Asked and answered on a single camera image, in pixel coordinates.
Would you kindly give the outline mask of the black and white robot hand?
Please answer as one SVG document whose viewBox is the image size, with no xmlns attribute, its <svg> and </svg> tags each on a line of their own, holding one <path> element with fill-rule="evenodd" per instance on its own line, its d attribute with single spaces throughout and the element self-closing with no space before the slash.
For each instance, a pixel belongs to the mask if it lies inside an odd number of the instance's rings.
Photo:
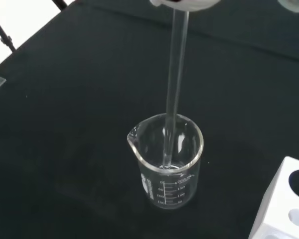
<svg viewBox="0 0 299 239">
<path fill-rule="evenodd" d="M 164 5 L 179 11 L 200 11 L 213 7 L 220 0 L 150 0 L 154 6 Z"/>
</svg>

